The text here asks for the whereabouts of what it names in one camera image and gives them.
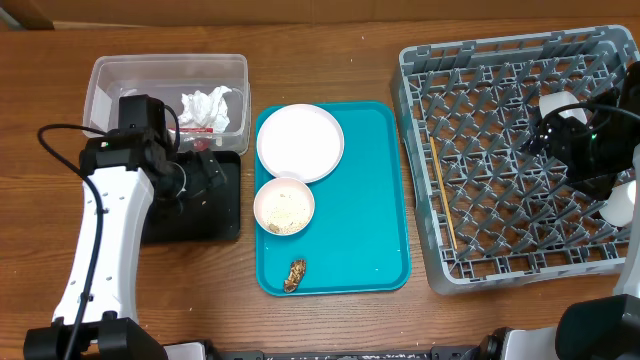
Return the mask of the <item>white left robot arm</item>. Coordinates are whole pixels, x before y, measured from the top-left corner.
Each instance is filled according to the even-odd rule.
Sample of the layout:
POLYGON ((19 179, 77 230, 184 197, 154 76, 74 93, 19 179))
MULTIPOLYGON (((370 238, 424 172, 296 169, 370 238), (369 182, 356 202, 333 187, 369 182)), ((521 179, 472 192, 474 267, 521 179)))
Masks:
POLYGON ((137 323, 135 282, 147 213, 160 179, 175 166, 177 138, 156 130, 95 130, 72 164, 40 145, 83 181, 84 213, 71 275, 52 324, 27 332, 27 359, 79 359, 97 344, 103 359, 217 359, 209 340, 163 346, 137 323))

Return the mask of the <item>white tissue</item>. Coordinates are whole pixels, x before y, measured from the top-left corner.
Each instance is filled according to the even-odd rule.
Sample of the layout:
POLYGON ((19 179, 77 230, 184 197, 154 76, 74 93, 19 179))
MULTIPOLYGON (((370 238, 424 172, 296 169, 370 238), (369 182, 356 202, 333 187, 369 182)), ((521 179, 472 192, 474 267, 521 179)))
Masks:
POLYGON ((231 92, 229 87, 218 86, 209 94, 199 90, 192 94, 182 94, 183 111, 178 116, 180 127, 224 132, 230 124, 225 95, 231 92))

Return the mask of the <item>white plastic cup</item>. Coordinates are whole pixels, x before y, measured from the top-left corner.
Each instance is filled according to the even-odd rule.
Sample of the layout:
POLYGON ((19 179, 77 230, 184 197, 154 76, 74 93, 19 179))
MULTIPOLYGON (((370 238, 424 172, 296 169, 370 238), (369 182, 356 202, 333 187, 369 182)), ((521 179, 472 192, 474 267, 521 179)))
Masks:
POLYGON ((615 227, 626 227, 633 219, 636 200, 636 181, 615 186, 606 204, 599 210, 603 220, 615 227))

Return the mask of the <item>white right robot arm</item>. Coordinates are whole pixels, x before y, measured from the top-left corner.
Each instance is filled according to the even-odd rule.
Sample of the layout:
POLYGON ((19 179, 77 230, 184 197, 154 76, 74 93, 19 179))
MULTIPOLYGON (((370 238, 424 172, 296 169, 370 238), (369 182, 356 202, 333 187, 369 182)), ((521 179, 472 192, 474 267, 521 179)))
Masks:
POLYGON ((639 182, 618 174, 639 168, 639 66, 621 89, 586 102, 563 92, 540 102, 541 120, 522 146, 567 168, 567 184, 605 205, 610 225, 631 228, 629 249, 613 294, 576 303, 558 325, 537 330, 500 328, 486 336, 474 359, 636 359, 639 356, 639 182))

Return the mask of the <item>red snack wrapper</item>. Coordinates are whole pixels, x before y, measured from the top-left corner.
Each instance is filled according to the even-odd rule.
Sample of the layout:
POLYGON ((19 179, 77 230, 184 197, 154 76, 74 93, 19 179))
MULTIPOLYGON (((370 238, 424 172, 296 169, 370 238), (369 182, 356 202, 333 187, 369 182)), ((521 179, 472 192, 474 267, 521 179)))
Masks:
POLYGON ((181 128, 179 131, 179 152, 203 151, 213 143, 212 128, 181 128))

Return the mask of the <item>grey-green bowl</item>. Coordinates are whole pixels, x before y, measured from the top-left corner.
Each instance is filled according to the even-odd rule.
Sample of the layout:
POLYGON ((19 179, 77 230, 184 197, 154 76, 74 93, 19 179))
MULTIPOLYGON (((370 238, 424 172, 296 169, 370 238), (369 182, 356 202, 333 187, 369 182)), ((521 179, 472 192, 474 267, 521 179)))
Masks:
MULTIPOLYGON (((568 91, 556 92, 539 98, 539 111, 541 117, 544 118, 547 114, 557 108, 578 103, 578 99, 572 93, 568 91)), ((559 115, 563 118, 574 117, 582 124, 587 124, 587 116, 582 108, 565 110, 560 112, 559 115)))

